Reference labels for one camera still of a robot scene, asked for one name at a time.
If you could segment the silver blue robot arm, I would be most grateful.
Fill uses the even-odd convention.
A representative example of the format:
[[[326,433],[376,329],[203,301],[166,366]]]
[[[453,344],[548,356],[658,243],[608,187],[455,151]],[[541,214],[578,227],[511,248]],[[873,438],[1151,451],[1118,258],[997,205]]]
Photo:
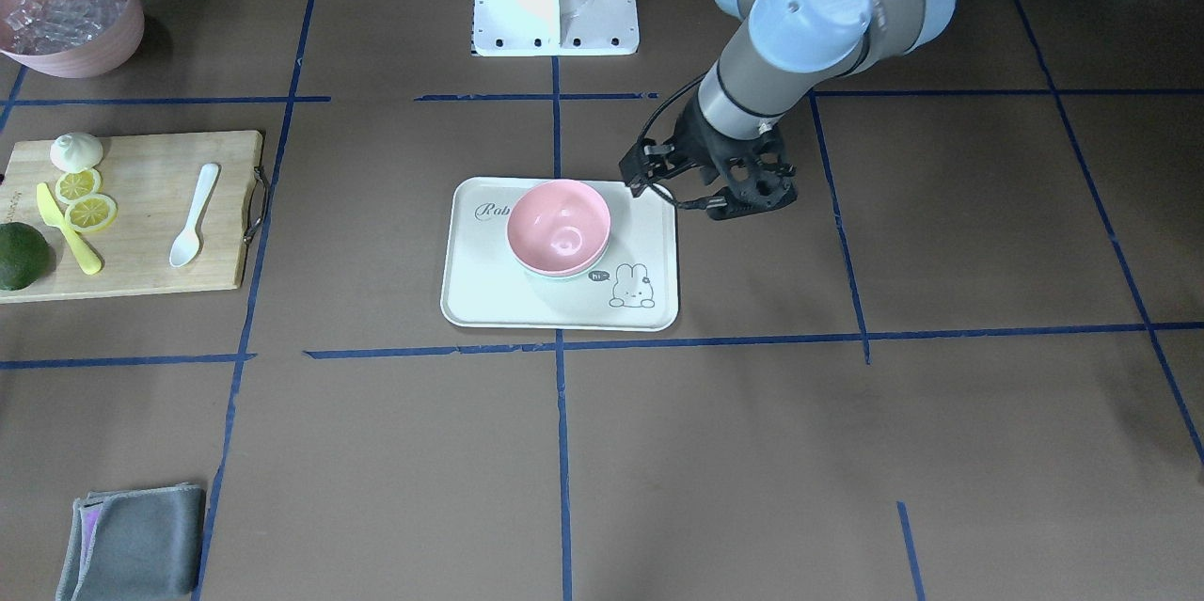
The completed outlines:
[[[683,86],[673,134],[647,132],[620,161],[645,193],[715,220],[768,213],[797,193],[778,122],[813,87],[928,45],[958,0],[715,0],[740,26],[706,73]]]

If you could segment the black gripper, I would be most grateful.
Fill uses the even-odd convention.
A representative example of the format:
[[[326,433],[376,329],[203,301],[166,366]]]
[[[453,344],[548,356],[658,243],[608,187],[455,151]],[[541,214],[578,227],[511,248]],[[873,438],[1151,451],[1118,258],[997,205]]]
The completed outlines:
[[[786,160],[783,134],[777,128],[756,139],[727,137],[712,128],[701,105],[692,99],[675,118],[673,134],[666,142],[649,139],[654,122],[678,99],[672,95],[659,104],[619,161],[621,179],[632,198],[651,192],[675,210],[704,211],[713,220],[771,213],[799,198],[793,182],[796,169]],[[710,198],[685,201],[659,188],[659,182],[687,171],[698,171],[706,185],[719,179],[722,187]]]

